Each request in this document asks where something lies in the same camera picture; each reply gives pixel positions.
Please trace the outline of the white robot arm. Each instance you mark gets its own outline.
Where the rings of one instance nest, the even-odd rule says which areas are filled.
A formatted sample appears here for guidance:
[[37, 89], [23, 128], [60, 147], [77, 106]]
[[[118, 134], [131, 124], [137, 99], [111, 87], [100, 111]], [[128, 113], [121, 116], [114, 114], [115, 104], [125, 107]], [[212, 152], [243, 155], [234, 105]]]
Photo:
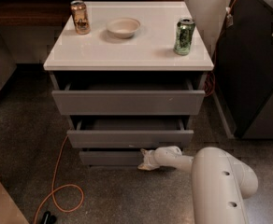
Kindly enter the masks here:
[[187, 156], [175, 146], [141, 151], [140, 170], [173, 167], [191, 175], [195, 224], [249, 224], [244, 201], [258, 190], [253, 169], [217, 147]]

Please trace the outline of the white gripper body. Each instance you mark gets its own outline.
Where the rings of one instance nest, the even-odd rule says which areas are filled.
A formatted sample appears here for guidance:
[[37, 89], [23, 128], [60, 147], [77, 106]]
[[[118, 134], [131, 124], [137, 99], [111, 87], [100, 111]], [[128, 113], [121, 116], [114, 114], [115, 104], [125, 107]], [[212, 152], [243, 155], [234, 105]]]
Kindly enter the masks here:
[[159, 164], [156, 161], [154, 154], [155, 154], [154, 150], [148, 150], [146, 152], [145, 164], [148, 169], [157, 169], [159, 167]]

